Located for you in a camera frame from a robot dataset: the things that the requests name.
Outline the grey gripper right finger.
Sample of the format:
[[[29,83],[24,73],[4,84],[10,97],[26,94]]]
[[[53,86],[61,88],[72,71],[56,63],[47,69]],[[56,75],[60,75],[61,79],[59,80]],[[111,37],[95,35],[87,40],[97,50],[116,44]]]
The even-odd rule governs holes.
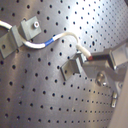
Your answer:
[[[112,69],[115,68],[114,58],[112,57],[112,51],[110,49],[106,49],[102,52],[92,53],[91,56],[88,58],[88,61],[100,60],[106,60]]]

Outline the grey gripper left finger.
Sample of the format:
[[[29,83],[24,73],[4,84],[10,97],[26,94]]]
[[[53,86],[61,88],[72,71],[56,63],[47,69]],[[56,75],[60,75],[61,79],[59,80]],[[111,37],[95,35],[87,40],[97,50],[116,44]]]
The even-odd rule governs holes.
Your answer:
[[[110,77],[114,81],[123,81],[125,77],[125,69],[113,70],[107,62],[104,61],[89,61],[83,65],[88,78],[95,78],[98,73],[102,73],[106,77]]]

